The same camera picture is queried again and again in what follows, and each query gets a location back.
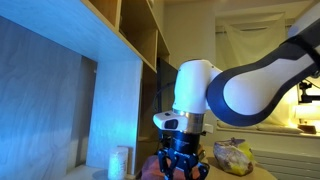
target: light fixture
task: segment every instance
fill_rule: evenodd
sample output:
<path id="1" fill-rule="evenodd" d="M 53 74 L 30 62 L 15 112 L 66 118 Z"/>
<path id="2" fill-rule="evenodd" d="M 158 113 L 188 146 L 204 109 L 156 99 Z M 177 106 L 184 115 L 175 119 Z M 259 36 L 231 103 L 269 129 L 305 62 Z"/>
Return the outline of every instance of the light fixture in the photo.
<path id="1" fill-rule="evenodd" d="M 309 124 L 309 120 L 320 120 L 320 106 L 298 105 L 295 106 L 295 118 L 299 119 L 298 128 L 308 134 L 316 134 L 316 127 Z"/>
<path id="2" fill-rule="evenodd" d="M 312 101 L 320 101 L 320 96 L 307 94 L 307 89 L 311 87 L 312 87 L 312 83 L 309 83 L 309 84 L 305 82 L 299 83 L 299 89 L 302 91 L 301 101 L 299 101 L 299 103 L 312 103 Z"/>

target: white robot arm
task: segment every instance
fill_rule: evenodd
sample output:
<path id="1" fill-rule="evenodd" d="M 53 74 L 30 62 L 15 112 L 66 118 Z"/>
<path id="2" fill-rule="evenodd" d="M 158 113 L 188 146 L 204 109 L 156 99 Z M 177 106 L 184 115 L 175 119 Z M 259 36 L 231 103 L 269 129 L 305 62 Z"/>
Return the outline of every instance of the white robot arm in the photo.
<path id="1" fill-rule="evenodd" d="M 173 178 L 175 168 L 192 179 L 198 165 L 199 179 L 209 166 L 198 163 L 197 147 L 206 110 L 235 126 L 257 124 L 268 117 L 282 96 L 320 69 L 320 3 L 290 29 L 288 40 L 261 60 L 221 72 L 207 60 L 181 65 L 172 111 L 154 115 L 161 130 L 172 132 L 170 147 L 159 150 L 161 172 Z M 166 158 L 171 160 L 170 167 Z"/>

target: wooden shelf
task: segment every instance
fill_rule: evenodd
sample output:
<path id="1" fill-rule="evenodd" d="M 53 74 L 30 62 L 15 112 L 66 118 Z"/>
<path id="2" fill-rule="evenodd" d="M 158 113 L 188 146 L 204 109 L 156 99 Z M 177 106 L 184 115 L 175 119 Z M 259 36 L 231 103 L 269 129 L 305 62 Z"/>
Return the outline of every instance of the wooden shelf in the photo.
<path id="1" fill-rule="evenodd" d="M 89 0 L 100 13 L 117 29 L 120 23 L 121 0 Z"/>
<path id="2" fill-rule="evenodd" d="M 156 72 L 156 59 L 169 62 L 169 50 L 147 0 L 83 0 Z"/>
<path id="3" fill-rule="evenodd" d="M 88 180 L 88 179 L 107 179 L 107 170 L 101 168 L 80 165 L 69 172 L 62 180 Z M 127 174 L 125 179 L 136 179 L 136 176 Z"/>

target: curtain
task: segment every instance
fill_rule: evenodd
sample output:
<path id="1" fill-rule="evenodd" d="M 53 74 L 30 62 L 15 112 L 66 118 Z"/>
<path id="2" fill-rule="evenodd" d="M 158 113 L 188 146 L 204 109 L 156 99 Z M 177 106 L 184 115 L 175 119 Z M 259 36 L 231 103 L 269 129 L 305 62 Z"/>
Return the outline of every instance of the curtain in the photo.
<path id="1" fill-rule="evenodd" d="M 221 70 L 260 60 L 286 39 L 284 14 L 265 28 L 239 29 L 224 22 L 225 32 L 216 34 L 216 66 Z M 297 103 L 297 89 L 292 88 L 264 121 L 288 125 L 293 104 Z"/>

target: cup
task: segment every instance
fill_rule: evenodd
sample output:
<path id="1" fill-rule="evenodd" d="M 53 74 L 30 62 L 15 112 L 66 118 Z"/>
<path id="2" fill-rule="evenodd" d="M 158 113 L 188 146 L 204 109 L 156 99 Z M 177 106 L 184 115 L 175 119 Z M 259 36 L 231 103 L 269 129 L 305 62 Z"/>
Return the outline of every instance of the cup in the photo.
<path id="1" fill-rule="evenodd" d="M 124 179 L 127 174 L 128 164 L 127 147 L 116 147 L 111 149 L 109 154 L 108 179 Z"/>

